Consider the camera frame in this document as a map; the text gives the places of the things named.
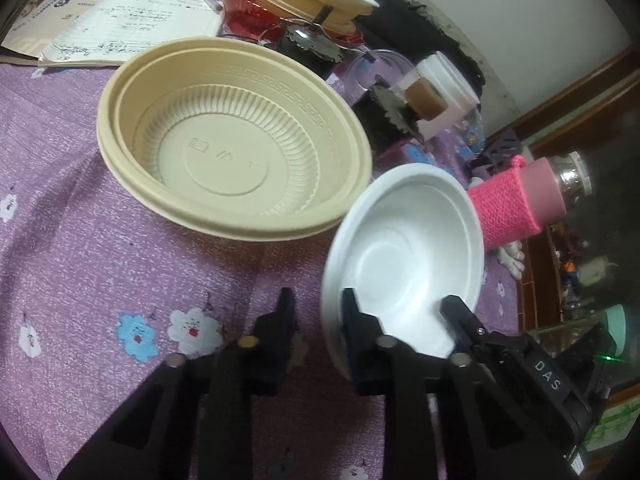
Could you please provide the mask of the white foam bowl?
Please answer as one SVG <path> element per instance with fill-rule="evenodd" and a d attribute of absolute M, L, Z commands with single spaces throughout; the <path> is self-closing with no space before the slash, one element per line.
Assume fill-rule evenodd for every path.
<path fill-rule="evenodd" d="M 338 228 L 324 266 L 320 315 L 334 366 L 350 375 L 341 296 L 416 352 L 446 358 L 454 332 L 440 302 L 458 296 L 474 309 L 485 248 L 468 192 L 447 171 L 408 164 L 386 171 L 360 195 Z"/>

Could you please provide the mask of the beige plastic bowl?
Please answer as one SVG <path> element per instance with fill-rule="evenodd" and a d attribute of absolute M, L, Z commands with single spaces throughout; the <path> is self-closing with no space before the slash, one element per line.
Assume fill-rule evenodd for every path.
<path fill-rule="evenodd" d="M 248 42 L 160 44 L 107 81 L 96 137 L 108 170 L 179 226 L 275 242 L 340 222 L 372 174 L 369 140 L 320 76 Z"/>

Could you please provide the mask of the red plates under stack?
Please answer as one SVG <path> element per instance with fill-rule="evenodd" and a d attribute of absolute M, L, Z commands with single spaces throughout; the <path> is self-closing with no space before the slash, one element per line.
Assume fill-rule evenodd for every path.
<path fill-rule="evenodd" d="M 350 36 L 340 36 L 329 32 L 322 26 L 332 8 L 325 6 L 312 22 L 303 18 L 279 18 L 257 3 L 256 0 L 222 0 L 224 19 L 228 29 L 236 36 L 257 41 L 276 42 L 283 36 L 288 25 L 307 26 L 317 29 L 320 34 L 344 48 L 356 48 L 364 44 L 363 33 L 357 28 Z"/>

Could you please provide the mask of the white gloves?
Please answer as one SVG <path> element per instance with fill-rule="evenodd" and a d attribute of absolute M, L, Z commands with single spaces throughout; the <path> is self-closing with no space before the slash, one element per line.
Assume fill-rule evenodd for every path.
<path fill-rule="evenodd" d="M 497 249 L 498 263 L 506 268 L 514 280 L 519 281 L 525 270 L 525 255 L 522 243 L 517 240 Z"/>

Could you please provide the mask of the pink knit-sleeved bottle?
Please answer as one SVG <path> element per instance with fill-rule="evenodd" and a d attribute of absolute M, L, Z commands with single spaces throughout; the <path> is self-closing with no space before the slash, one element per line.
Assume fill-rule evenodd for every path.
<path fill-rule="evenodd" d="M 468 189 L 480 219 L 484 245 L 494 250 L 537 235 L 563 219 L 578 200 L 592 193 L 585 161 L 577 152 L 526 162 L 516 155 L 510 167 Z"/>

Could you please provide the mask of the white plastic jar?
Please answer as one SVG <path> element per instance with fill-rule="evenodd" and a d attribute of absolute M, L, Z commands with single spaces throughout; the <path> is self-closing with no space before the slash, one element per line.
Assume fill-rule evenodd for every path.
<path fill-rule="evenodd" d="M 425 77 L 439 91 L 447 103 L 446 110 L 427 123 L 448 128 L 480 105 L 480 98 L 460 70 L 442 52 L 437 51 L 424 58 L 417 66 L 419 75 Z"/>

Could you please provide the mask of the black stamp with cork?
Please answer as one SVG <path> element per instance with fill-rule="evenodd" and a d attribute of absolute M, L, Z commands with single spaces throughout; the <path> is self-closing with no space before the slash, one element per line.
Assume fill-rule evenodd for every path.
<path fill-rule="evenodd" d="M 382 108 L 390 124 L 407 136 L 420 138 L 418 122 L 433 120 L 444 114 L 448 103 L 439 90 L 425 77 L 419 77 L 404 91 L 402 96 L 387 88 L 385 84 L 374 84 L 369 96 Z"/>

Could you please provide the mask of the white paper document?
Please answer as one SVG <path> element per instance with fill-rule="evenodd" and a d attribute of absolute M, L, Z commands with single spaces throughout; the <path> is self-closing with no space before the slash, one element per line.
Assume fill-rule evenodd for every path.
<path fill-rule="evenodd" d="M 38 64 L 119 66 L 165 42 L 215 37 L 221 23 L 204 0 L 101 0 L 43 49 Z"/>

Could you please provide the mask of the brown envelope with papers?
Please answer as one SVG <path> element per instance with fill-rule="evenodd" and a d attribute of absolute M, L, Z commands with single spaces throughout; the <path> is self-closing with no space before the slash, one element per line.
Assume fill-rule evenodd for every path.
<path fill-rule="evenodd" d="M 101 0 L 43 0 L 32 12 L 18 18 L 9 29 L 1 47 L 9 55 L 40 57 L 43 49 L 63 30 Z"/>

